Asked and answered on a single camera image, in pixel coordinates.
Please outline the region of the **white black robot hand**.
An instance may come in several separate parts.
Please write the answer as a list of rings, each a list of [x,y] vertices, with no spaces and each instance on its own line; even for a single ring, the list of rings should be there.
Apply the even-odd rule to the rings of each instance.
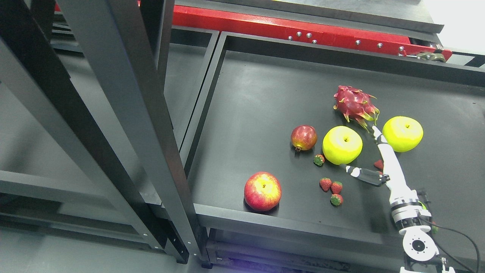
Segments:
[[[392,146],[376,126],[372,126],[371,129],[383,160],[383,174],[349,165],[344,165],[345,172],[376,187],[386,185],[390,190],[389,203],[393,215],[421,210],[417,193],[408,187]]]

